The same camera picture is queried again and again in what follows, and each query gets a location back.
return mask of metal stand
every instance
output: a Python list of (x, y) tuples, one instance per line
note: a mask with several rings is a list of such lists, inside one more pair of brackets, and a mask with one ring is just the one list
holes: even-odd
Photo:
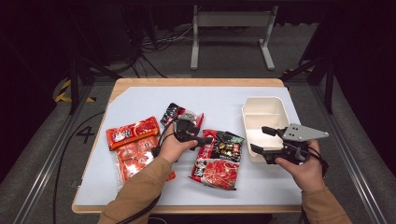
[(198, 6), (194, 6), (193, 14), (193, 43), (191, 53), (191, 70), (198, 69), (199, 39), (198, 27), (214, 27), (214, 26), (265, 26), (266, 36), (260, 39), (260, 48), (264, 56), (268, 70), (275, 69), (270, 51), (268, 50), (268, 41), (274, 26), (277, 7), (273, 7), (272, 11), (255, 11), (255, 12), (227, 12), (227, 11), (198, 11)]
[(72, 107), (70, 109), (70, 115), (72, 115), (78, 107), (78, 77), (81, 78), (84, 85), (92, 85), (94, 80), (91, 74), (90, 67), (97, 69), (98, 71), (106, 74), (109, 77), (115, 79), (121, 78), (116, 73), (104, 68), (103, 66), (90, 61), (89, 59), (83, 58), (80, 55), (75, 55), (74, 58), (70, 59), (70, 80), (71, 80), (71, 94), (72, 94)]

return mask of hand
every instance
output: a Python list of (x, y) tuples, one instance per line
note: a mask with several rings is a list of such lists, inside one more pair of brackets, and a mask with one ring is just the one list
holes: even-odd
[(198, 145), (197, 140), (191, 140), (188, 142), (179, 142), (174, 132), (174, 124), (172, 123), (163, 135), (163, 145), (161, 146), (161, 151), (158, 156), (163, 157), (167, 161), (175, 162), (177, 161), (184, 151), (189, 148), (196, 147)]
[[(319, 152), (317, 140), (308, 141), (308, 145)], [(326, 187), (323, 181), (321, 164), (312, 156), (302, 165), (296, 165), (282, 158), (276, 158), (275, 162), (293, 176), (294, 181), (302, 191), (314, 191)]]

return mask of white table surface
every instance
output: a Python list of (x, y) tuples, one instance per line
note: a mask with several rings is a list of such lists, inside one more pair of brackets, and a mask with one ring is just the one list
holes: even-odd
[[(87, 162), (74, 206), (105, 206), (120, 187), (115, 152), (108, 150), (106, 129), (154, 116), (160, 121), (170, 103), (196, 114), (204, 113), (203, 129), (228, 131), (246, 138), (242, 106), (250, 96), (282, 100), (290, 122), (300, 123), (284, 87), (131, 87), (109, 104), (97, 144)], [(187, 151), (173, 168), (177, 178), (163, 188), (158, 205), (300, 205), (301, 191), (278, 165), (252, 162), (247, 141), (236, 180), (236, 190), (213, 189), (189, 178), (199, 148)]]

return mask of red food package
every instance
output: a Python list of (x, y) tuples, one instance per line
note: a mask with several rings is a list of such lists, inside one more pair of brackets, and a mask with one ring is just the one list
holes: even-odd
[[(151, 149), (158, 146), (156, 136), (149, 136), (117, 148), (117, 160), (120, 166), (120, 180), (125, 183), (154, 160)], [(172, 171), (167, 181), (176, 178)]]
[(190, 114), (193, 115), (195, 120), (192, 120), (191, 122), (198, 128), (201, 128), (202, 121), (204, 120), (204, 114), (196, 115), (195, 113), (179, 106), (176, 105), (175, 103), (171, 103), (167, 108), (165, 113), (163, 114), (163, 117), (160, 120), (160, 123), (166, 126), (172, 119), (179, 115), (183, 114)]
[(136, 123), (106, 130), (108, 148), (110, 151), (133, 141), (155, 135), (160, 127), (155, 117), (150, 117)]
[(244, 138), (229, 132), (203, 130), (213, 137), (211, 144), (200, 148), (191, 179), (209, 187), (235, 189)]

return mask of snack bag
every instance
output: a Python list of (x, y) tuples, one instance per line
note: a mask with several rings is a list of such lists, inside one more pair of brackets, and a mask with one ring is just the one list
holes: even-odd
[(108, 148), (110, 151), (133, 141), (155, 135), (160, 127), (155, 117), (149, 117), (136, 123), (106, 130)]
[[(154, 160), (151, 149), (156, 146), (158, 146), (157, 137), (149, 136), (116, 149), (117, 160), (119, 162), (120, 181), (122, 184)], [(172, 171), (167, 181), (174, 178), (176, 178), (176, 173)]]
[(209, 187), (236, 189), (236, 177), (244, 138), (229, 132), (203, 130), (213, 137), (211, 144), (200, 148), (192, 168), (191, 179)]
[(202, 121), (204, 120), (204, 114), (196, 115), (193, 112), (175, 104), (171, 103), (167, 108), (165, 113), (163, 114), (163, 117), (160, 120), (160, 123), (163, 124), (163, 126), (166, 126), (169, 122), (171, 122), (175, 117), (183, 114), (191, 114), (193, 115), (195, 120), (192, 120), (192, 123), (194, 123), (195, 126), (198, 128), (201, 127)]

